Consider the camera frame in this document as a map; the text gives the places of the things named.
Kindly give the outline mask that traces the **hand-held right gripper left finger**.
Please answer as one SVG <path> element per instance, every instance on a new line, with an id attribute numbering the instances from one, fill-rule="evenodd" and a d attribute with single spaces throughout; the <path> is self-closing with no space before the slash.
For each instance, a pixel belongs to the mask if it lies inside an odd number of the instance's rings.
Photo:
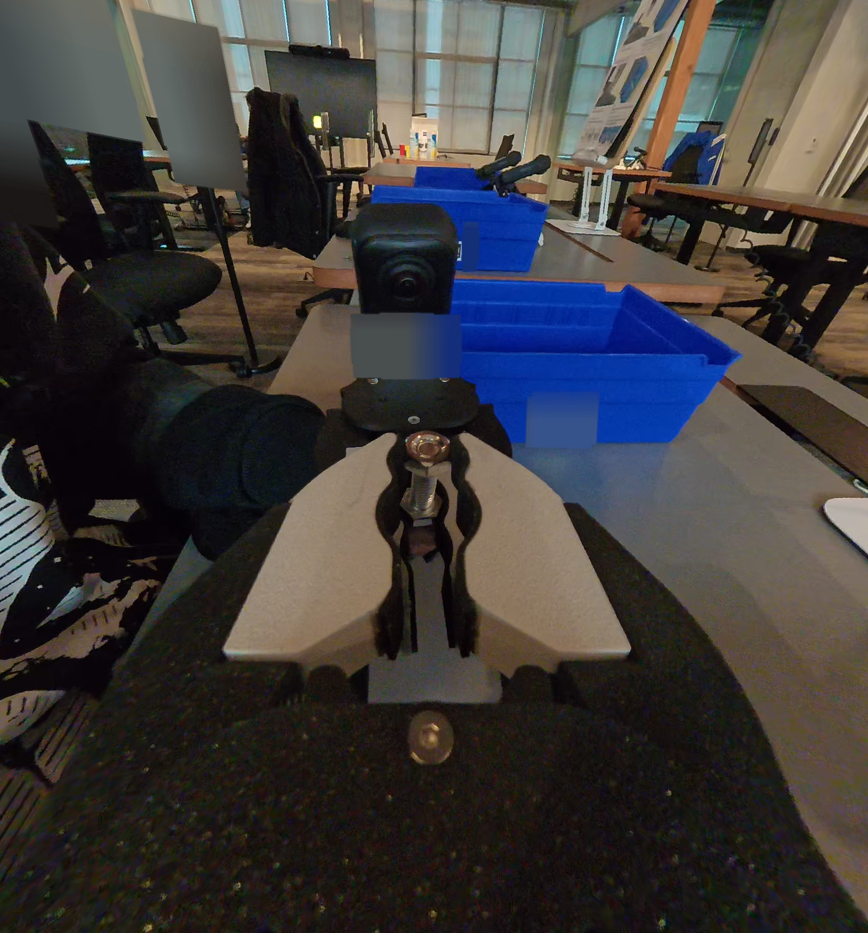
<path id="1" fill-rule="evenodd" d="M 223 647 L 227 659 L 353 674 L 409 652 L 398 441 L 387 433 L 347 453 L 294 497 Z"/>

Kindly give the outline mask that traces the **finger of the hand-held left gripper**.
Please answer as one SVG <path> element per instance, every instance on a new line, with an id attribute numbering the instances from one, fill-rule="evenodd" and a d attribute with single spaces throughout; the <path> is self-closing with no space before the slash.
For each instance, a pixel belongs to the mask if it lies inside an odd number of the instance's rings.
<path id="1" fill-rule="evenodd" d="M 448 510 L 440 510 L 438 516 L 438 553 L 440 554 L 443 564 L 440 592 L 448 646 L 452 649 L 457 647 L 456 613 L 453 595 L 453 568 L 456 548 L 454 546 L 449 518 Z"/>
<path id="2" fill-rule="evenodd" d="M 401 588 L 403 606 L 402 641 L 399 652 L 417 652 L 417 607 L 415 578 L 412 566 L 414 528 L 413 519 L 401 512 L 400 538 L 398 540 L 398 553 L 401 561 Z"/>

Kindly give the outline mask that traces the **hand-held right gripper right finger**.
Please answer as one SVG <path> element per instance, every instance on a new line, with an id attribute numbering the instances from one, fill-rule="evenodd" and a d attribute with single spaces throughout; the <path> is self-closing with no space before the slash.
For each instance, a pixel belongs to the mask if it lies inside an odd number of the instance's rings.
<path id="1" fill-rule="evenodd" d="M 470 433 L 451 441 L 451 635 L 465 657 L 512 676 L 624 660 L 629 638 L 562 499 Z"/>

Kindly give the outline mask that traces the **steel hex bolt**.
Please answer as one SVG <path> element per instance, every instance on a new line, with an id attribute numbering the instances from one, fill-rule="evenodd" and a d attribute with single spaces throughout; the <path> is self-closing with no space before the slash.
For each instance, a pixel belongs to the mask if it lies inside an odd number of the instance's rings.
<path id="1" fill-rule="evenodd" d="M 409 482 L 402 496 L 401 507 L 415 523 L 433 519 L 439 514 L 438 479 L 433 472 L 436 466 L 423 468 L 406 454 L 405 469 L 409 473 Z"/>

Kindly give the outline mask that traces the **steel hex nut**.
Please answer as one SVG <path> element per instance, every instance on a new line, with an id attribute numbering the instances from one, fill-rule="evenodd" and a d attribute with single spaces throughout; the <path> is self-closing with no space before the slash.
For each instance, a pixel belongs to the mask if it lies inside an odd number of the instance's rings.
<path id="1" fill-rule="evenodd" d="M 451 440 L 437 431 L 417 431 L 406 438 L 406 454 L 423 468 L 433 467 L 449 460 Z"/>

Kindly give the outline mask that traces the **blue divided plastic bin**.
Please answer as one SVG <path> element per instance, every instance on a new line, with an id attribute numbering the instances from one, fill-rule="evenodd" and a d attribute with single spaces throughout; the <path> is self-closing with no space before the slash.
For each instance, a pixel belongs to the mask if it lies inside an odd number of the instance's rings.
<path id="1" fill-rule="evenodd" d="M 589 395 L 603 444 L 667 443 L 741 358 L 633 286 L 460 279 L 461 373 L 510 440 L 526 440 L 533 397 Z"/>

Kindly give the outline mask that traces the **person's left forearm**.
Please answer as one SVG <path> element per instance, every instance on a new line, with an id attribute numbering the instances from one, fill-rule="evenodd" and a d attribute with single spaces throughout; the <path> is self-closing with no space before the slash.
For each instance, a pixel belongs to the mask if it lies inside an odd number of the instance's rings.
<path id="1" fill-rule="evenodd" d="M 325 422 L 305 398 L 214 386 L 136 347 L 36 386 L 30 408 L 68 505 L 142 499 L 179 520 L 210 559 L 314 479 Z"/>

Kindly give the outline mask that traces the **black jacket on chair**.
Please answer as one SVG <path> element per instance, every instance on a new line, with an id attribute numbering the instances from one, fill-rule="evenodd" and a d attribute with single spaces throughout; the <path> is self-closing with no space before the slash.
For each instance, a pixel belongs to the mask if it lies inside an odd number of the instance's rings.
<path id="1" fill-rule="evenodd" d="M 324 230 L 326 174 L 311 144 L 298 98 L 254 87 L 246 157 L 253 244 L 289 249 L 316 259 L 329 238 Z"/>

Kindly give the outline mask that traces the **dark screen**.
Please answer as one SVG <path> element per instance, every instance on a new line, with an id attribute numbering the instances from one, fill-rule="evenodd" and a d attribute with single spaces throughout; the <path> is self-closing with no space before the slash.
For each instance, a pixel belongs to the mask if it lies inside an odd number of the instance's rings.
<path id="1" fill-rule="evenodd" d="M 377 64 L 352 57 L 347 49 L 291 44 L 286 52 L 265 51 L 272 92 L 295 95 L 308 126 L 328 115 L 329 132 L 366 138 L 377 109 Z"/>

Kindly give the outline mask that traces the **leaning poster board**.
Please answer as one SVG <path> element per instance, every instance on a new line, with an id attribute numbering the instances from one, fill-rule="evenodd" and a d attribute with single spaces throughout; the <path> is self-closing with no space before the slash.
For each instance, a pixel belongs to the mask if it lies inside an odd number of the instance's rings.
<path id="1" fill-rule="evenodd" d="M 575 157 L 609 157 L 687 6 L 687 1 L 639 3 L 588 115 Z"/>

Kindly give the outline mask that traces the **blue jacket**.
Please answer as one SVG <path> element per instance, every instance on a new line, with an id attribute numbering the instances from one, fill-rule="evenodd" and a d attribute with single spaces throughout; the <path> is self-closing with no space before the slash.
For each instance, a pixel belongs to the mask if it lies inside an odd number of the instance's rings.
<path id="1" fill-rule="evenodd" d="M 671 184 L 708 185 L 717 177 L 726 144 L 725 134 L 709 130 L 684 134 L 665 159 L 662 170 Z"/>

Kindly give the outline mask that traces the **wooden desk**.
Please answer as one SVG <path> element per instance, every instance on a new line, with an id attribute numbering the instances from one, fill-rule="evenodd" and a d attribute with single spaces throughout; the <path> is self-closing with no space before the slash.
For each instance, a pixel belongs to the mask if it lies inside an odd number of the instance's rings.
<path id="1" fill-rule="evenodd" d="M 755 188 L 723 188 L 672 184 L 666 192 L 680 197 L 682 209 L 691 209 L 693 220 L 676 255 L 687 265 L 704 224 L 729 226 L 757 232 L 744 214 L 724 209 L 723 205 L 743 205 L 789 216 L 795 222 L 812 222 L 817 229 L 805 261 L 798 267 L 794 282 L 781 299 L 781 309 L 773 311 L 762 334 L 763 340 L 777 344 L 787 325 L 795 322 L 803 300 L 814 286 L 820 285 L 826 266 L 836 260 L 836 281 L 829 285 L 789 349 L 791 356 L 806 358 L 820 341 L 828 326 L 852 290 L 862 284 L 868 269 L 868 202 L 844 197 L 789 193 Z"/>

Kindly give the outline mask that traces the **wooden post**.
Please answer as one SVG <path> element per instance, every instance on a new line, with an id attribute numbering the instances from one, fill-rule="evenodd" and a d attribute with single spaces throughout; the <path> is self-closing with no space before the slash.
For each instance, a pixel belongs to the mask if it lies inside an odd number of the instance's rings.
<path id="1" fill-rule="evenodd" d="M 648 165 L 656 169 L 661 169 L 667 155 L 715 6 L 716 1 L 691 1 L 685 10 L 683 29 L 648 138 Z"/>

